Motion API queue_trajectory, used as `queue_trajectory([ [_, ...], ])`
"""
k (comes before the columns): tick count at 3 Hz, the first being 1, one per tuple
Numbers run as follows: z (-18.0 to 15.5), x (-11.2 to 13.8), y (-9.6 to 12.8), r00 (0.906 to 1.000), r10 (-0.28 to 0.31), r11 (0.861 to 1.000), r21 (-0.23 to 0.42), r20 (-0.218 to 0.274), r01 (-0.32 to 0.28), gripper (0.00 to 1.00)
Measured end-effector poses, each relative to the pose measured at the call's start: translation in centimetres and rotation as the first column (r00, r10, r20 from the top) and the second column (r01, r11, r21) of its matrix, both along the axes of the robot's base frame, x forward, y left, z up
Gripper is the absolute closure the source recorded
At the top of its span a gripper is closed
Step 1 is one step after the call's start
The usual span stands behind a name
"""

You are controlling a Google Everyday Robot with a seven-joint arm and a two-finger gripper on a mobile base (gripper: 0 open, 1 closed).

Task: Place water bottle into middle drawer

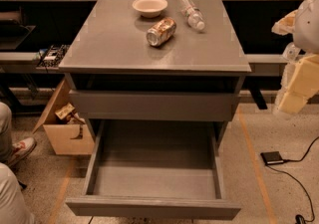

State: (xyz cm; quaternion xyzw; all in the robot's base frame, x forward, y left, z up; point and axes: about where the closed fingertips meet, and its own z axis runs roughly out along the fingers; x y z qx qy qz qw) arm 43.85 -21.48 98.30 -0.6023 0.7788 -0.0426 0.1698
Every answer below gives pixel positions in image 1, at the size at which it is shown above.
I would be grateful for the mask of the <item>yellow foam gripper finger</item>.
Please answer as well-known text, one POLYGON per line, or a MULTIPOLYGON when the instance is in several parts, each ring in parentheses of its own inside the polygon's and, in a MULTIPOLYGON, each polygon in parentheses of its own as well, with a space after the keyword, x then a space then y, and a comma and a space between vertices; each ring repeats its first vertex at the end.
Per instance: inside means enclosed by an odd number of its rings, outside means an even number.
POLYGON ((319 56, 307 55, 289 62, 275 99, 276 114, 297 114, 319 92, 319 56))
POLYGON ((275 22, 271 31, 277 35, 293 34, 295 31, 295 17, 297 11, 294 10, 288 13, 285 17, 275 22))

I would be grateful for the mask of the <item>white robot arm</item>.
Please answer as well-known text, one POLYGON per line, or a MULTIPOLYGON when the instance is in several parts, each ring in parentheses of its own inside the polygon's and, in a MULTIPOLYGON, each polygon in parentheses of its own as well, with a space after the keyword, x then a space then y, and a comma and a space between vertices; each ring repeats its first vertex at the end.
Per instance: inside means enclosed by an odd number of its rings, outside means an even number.
POLYGON ((271 31, 293 37, 282 54, 288 63, 274 111, 288 118, 299 113, 319 92, 319 0, 304 0, 298 9, 277 21, 271 31))

